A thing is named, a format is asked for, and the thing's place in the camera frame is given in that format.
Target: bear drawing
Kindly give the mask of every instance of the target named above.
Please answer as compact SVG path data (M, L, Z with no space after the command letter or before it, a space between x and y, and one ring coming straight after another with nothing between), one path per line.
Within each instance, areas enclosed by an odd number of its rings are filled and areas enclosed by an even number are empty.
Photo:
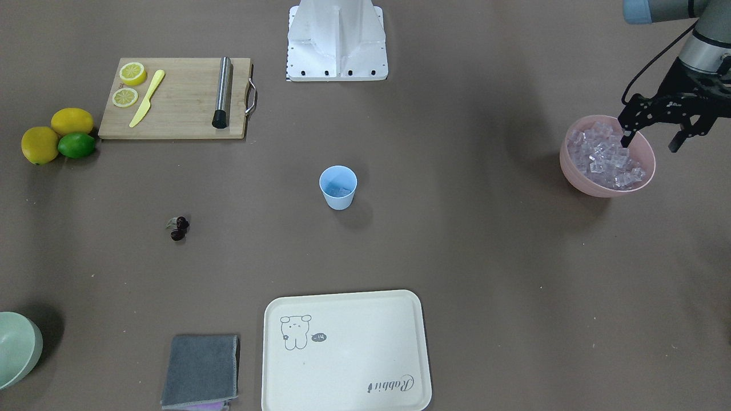
M307 345L307 333L310 331L310 320L312 316L302 315L293 317L282 317L281 335L284 339L284 347L289 351L297 348L302 350Z

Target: cutting board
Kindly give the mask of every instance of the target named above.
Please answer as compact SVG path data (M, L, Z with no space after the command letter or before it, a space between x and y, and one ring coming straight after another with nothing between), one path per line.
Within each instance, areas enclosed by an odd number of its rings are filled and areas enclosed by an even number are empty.
M122 87L129 87L120 80L119 70L131 61L139 61L145 66L147 79L132 87L140 95L137 102L131 107L119 108L112 103L112 95ZM231 59L231 62L233 79L229 126L217 129L211 121L216 109L221 59L120 59L99 126L99 137L127 140L243 138L251 59ZM152 107L137 126L130 127L129 122L158 69L165 70L165 78L150 100Z

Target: folded cloth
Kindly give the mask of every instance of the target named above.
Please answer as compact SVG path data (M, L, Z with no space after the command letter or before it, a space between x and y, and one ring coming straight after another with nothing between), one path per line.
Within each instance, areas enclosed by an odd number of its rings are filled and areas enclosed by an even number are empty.
M162 391L163 410L226 410L236 398L238 336L175 336Z

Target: white tray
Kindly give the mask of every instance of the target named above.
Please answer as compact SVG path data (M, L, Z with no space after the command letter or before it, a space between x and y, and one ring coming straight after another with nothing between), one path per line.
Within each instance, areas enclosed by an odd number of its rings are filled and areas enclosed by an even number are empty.
M262 410L420 411L430 400L421 302L411 291L269 303Z

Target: blue cup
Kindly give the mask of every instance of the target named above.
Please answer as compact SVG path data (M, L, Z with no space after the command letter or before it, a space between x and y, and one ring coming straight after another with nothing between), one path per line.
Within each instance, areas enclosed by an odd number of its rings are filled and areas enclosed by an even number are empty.
M329 167L320 175L320 190L333 210L344 210L350 206L357 185L355 173L344 165Z

